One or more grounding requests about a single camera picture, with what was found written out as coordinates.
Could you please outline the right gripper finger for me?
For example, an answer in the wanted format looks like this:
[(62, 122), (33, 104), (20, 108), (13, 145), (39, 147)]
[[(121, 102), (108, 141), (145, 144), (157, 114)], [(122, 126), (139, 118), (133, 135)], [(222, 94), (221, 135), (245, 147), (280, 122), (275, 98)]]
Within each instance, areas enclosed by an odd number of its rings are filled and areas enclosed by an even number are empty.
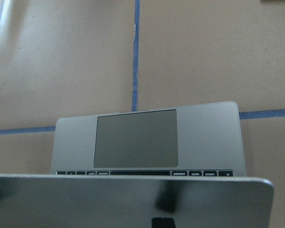
[(152, 228), (176, 228), (173, 218), (152, 218)]

